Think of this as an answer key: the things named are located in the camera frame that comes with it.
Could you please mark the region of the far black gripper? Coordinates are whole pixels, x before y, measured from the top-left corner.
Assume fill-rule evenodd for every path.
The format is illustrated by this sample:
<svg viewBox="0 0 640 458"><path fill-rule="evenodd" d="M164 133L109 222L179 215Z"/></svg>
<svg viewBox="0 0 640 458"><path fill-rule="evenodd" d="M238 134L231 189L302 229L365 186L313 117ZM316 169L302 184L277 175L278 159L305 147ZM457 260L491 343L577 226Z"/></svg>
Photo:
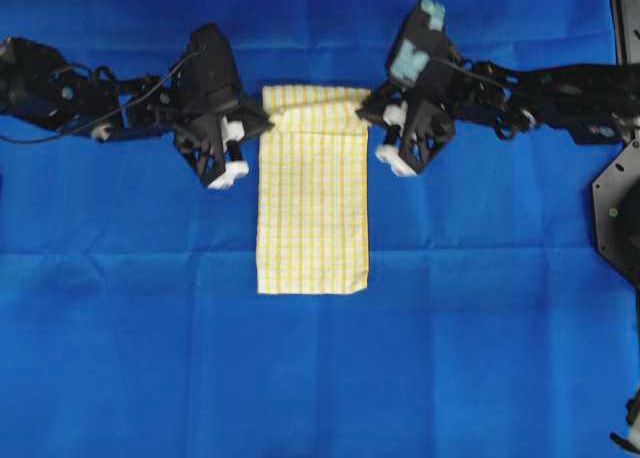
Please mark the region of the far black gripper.
<svg viewBox="0 0 640 458"><path fill-rule="evenodd" d="M414 177L455 137L454 120L441 107L424 98L401 102L396 90L375 90L356 115L387 130L375 156L398 177Z"/></svg>

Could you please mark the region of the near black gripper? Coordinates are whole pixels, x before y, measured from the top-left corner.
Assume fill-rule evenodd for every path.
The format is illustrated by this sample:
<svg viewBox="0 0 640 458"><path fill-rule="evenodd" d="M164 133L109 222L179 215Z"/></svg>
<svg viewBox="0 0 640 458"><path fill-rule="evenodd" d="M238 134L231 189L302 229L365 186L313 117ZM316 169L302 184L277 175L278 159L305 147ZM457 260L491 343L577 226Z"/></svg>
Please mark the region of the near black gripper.
<svg viewBox="0 0 640 458"><path fill-rule="evenodd" d="M249 173L241 142L270 131L273 123L255 100L238 90L176 93L180 118L173 144L200 184L225 190Z"/></svg>

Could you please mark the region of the near robot arm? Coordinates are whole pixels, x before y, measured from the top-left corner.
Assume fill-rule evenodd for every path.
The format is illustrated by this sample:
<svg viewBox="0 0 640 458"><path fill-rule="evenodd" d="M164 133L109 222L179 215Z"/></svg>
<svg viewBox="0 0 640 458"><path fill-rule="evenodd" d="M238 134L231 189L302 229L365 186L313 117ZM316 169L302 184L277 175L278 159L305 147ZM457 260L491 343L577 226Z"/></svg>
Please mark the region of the near robot arm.
<svg viewBox="0 0 640 458"><path fill-rule="evenodd" d="M35 144L78 136L105 142L131 130L129 111L152 116L167 81L193 54L184 54L164 75L119 80L107 66L70 62L56 48L25 38L1 42L1 114L44 129Z"/></svg>

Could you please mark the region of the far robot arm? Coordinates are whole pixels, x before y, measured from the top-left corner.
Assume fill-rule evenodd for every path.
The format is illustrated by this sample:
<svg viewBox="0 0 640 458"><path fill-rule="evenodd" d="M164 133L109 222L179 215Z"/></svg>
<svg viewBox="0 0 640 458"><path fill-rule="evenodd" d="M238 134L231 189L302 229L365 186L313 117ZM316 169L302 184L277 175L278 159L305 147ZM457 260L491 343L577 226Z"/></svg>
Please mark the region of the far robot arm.
<svg viewBox="0 0 640 458"><path fill-rule="evenodd" d="M191 68L177 66L155 120L173 131L176 148L205 187L225 189L248 173L242 141L294 122L253 102L234 73L189 82ZM580 145L624 141L638 125L639 69L577 64L519 72L424 55L393 60L376 90L354 89L350 97L354 110L306 119L297 131L353 149L357 133L380 126L387 133L380 159L396 174L413 176L453 139L459 121L491 128L502 140L546 125Z"/></svg>

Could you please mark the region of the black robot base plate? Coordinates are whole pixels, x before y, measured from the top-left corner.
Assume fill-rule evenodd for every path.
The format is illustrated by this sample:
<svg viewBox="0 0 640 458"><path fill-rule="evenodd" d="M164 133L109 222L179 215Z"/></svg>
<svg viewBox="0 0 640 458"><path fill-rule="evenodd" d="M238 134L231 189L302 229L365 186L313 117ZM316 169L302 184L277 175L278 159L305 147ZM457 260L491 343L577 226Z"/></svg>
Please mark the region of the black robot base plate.
<svg viewBox="0 0 640 458"><path fill-rule="evenodd" d="M591 185L596 249L639 290L639 140L632 140Z"/></svg>

